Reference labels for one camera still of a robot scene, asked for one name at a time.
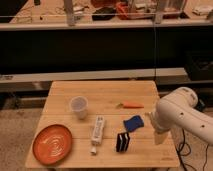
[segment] cup rim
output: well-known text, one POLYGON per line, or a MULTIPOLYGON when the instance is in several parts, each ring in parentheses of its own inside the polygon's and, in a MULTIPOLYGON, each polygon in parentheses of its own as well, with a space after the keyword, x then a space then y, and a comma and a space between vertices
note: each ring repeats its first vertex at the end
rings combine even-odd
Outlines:
POLYGON ((81 111, 85 110, 87 108, 87 106, 88 106, 88 100, 84 96, 75 96, 70 100, 70 103, 69 103, 69 107, 73 112, 81 112, 81 111), (73 109, 72 103, 73 103, 74 100, 76 100, 78 98, 81 98, 85 101, 85 106, 83 106, 81 109, 73 109))

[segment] black and white object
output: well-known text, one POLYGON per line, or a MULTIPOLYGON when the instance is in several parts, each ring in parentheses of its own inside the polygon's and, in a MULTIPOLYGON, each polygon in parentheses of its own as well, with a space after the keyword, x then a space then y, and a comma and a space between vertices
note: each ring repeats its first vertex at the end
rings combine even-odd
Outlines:
POLYGON ((101 9, 96 10, 92 14, 92 20, 110 20, 115 16, 116 10, 110 7, 103 7, 101 9))
POLYGON ((213 10, 211 5, 200 5, 193 9, 193 13, 197 15, 208 15, 213 10))
POLYGON ((129 146, 129 141, 130 141, 130 137, 128 132, 119 133, 117 135, 116 151, 117 152, 127 151, 129 146))

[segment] plate rim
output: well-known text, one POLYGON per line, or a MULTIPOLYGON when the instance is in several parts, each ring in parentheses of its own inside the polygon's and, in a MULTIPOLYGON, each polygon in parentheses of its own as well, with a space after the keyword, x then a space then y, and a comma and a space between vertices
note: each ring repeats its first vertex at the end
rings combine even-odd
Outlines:
POLYGON ((52 125, 49 125, 49 126, 46 126, 45 128, 43 128, 42 130, 39 131, 39 133, 34 137, 34 140, 33 140, 33 145, 32 145, 32 151, 33 151, 33 155, 34 157, 36 158, 37 161, 39 161, 41 164, 44 164, 44 165, 52 165, 52 164, 55 164, 55 163, 58 163, 59 161, 61 161, 62 159, 64 159, 71 151, 72 149, 72 141, 73 141, 73 138, 72 138, 72 133, 71 131, 65 126, 65 125, 62 125, 62 124, 52 124, 52 125), (58 159, 57 161, 55 162, 52 162, 52 163, 45 163, 41 160, 38 159, 36 153, 35 153, 35 146, 36 146, 36 139, 39 137, 39 135, 45 131, 46 129, 50 128, 50 127, 55 127, 55 126, 59 126, 59 127, 62 127, 63 129, 65 129, 69 134, 70 134, 70 139, 71 139, 71 145, 70 145, 70 148, 68 150, 68 152, 66 154, 64 154, 64 156, 60 159, 58 159))

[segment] speckled floor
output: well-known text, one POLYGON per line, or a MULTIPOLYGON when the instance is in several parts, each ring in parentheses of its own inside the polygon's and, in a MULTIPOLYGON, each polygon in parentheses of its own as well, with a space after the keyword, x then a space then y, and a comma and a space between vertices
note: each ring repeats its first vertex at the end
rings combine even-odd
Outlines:
MULTIPOLYGON (((33 169, 26 169, 24 167, 26 155, 30 147, 36 125, 41 116, 42 106, 32 105, 33 108, 11 109, 7 103, 0 111, 0 171, 32 171, 33 169)), ((207 114, 213 116, 213 110, 206 111, 207 114)), ((175 144, 182 140, 182 131, 178 127, 172 129, 175 144)), ((192 165, 197 171, 202 171, 205 162, 205 148, 206 143, 197 137, 186 132, 186 141, 191 146, 191 154, 183 157, 184 162, 192 165)), ((212 171, 213 169, 213 147, 208 150, 208 162, 205 171, 212 171)), ((157 171, 166 171, 165 169, 155 169, 157 171)), ((171 168, 170 171, 182 171, 180 168, 171 168)))

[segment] black panel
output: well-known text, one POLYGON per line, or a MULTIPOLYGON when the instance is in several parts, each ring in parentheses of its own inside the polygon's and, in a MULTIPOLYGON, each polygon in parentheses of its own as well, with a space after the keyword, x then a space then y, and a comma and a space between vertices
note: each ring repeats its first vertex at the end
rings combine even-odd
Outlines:
POLYGON ((213 49, 213 26, 157 29, 157 67, 183 67, 191 51, 213 49))
POLYGON ((153 29, 0 32, 1 73, 154 67, 153 29))
POLYGON ((0 23, 10 22, 13 18, 11 16, 16 15, 26 2, 27 0, 0 0, 0 23))

